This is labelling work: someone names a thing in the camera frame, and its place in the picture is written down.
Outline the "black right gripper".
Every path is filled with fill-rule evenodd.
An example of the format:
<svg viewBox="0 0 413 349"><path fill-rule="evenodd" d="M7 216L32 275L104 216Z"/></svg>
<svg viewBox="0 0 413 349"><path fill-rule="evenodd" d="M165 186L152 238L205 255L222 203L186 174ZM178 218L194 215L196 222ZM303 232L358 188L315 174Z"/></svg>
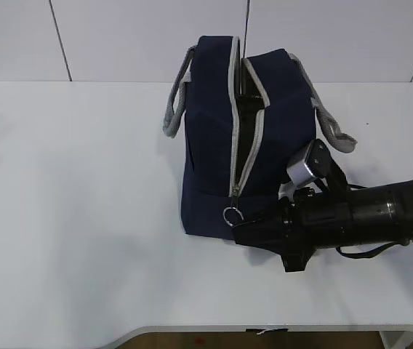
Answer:
<svg viewBox="0 0 413 349"><path fill-rule="evenodd" d="M251 214L232 227L238 245L281 254L287 273L304 271L318 249L342 246L352 227L348 202L303 188L287 211Z"/></svg>

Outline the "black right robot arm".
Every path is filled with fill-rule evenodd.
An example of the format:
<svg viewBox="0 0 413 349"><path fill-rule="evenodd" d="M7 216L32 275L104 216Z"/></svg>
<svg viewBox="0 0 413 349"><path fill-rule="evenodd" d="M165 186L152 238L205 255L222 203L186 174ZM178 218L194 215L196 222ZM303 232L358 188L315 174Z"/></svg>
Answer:
<svg viewBox="0 0 413 349"><path fill-rule="evenodd" d="M358 189L332 181L320 193L304 187L251 214L232 233L238 245L279 255L287 273L305 270L318 249L373 258L413 243L413 180Z"/></svg>

